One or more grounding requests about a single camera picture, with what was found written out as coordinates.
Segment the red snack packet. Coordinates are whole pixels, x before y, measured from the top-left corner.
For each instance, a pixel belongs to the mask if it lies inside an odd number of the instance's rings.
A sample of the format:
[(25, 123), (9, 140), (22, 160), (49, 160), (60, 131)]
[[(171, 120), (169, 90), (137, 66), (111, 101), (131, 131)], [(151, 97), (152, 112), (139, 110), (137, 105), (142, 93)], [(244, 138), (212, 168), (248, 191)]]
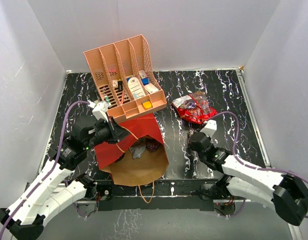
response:
[(217, 114), (217, 111), (209, 106), (205, 93), (197, 91), (184, 95), (172, 101), (181, 119), (201, 125)]

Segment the silver grey snack packet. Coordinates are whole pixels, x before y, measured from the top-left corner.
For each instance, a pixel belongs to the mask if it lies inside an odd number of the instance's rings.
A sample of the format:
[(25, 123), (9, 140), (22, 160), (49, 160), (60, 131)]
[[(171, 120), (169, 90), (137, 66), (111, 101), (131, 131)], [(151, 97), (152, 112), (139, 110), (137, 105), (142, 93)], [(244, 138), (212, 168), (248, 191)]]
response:
[(146, 149), (146, 141), (144, 138), (136, 140), (130, 147), (129, 151), (132, 154), (133, 159), (138, 159)]

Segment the purple snack packet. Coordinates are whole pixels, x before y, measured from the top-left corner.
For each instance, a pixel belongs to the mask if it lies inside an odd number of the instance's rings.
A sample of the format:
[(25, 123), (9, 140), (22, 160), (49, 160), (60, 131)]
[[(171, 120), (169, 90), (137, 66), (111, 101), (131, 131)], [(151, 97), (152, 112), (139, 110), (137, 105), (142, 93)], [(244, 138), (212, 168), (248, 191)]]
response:
[(189, 135), (193, 135), (195, 133), (195, 129), (194, 128), (189, 128)]

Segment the dark chocolate snack packet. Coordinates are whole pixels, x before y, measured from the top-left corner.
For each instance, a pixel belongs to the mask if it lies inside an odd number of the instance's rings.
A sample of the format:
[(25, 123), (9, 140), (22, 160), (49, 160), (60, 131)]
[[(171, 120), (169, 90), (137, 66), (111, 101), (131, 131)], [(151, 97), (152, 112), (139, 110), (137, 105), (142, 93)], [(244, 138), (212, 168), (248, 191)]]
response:
[(161, 146), (161, 143), (155, 139), (146, 139), (146, 150), (149, 152), (157, 151)]

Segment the red brown paper bag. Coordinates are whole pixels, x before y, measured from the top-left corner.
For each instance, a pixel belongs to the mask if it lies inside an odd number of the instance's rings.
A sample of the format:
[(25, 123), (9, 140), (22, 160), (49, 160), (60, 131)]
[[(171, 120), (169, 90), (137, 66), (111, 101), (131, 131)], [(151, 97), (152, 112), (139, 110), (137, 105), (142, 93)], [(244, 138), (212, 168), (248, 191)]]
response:
[(142, 186), (151, 186), (151, 197), (155, 194), (155, 181), (161, 178), (169, 160), (164, 140), (155, 116), (150, 113), (119, 124), (128, 136), (119, 143), (101, 143), (95, 147), (98, 167), (109, 173), (114, 184), (137, 187), (143, 201)]

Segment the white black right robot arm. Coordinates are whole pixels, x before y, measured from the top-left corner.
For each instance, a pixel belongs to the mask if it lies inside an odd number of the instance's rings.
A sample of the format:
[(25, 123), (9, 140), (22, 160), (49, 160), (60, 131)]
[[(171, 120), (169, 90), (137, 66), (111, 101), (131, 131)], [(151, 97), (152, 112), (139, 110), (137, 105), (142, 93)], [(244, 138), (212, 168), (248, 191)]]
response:
[(306, 218), (308, 188), (295, 174), (252, 165), (223, 148), (214, 147), (203, 132), (195, 132), (189, 142), (201, 162), (223, 174), (215, 184), (220, 197), (256, 201), (293, 226), (299, 226)]

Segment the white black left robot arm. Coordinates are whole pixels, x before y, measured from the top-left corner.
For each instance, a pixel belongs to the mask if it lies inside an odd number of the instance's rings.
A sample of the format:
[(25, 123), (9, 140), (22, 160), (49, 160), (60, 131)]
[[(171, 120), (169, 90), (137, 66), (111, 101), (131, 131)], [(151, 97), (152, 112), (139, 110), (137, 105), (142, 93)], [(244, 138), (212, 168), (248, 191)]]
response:
[(102, 143), (117, 144), (129, 134), (112, 117), (108, 120), (93, 116), (78, 118), (72, 130), (62, 135), (54, 156), (23, 195), (8, 208), (0, 208), (3, 229), (18, 240), (36, 240), (47, 223), (69, 205), (82, 198), (94, 198), (96, 183), (86, 174), (72, 180), (57, 194), (54, 190), (86, 159), (89, 149)]

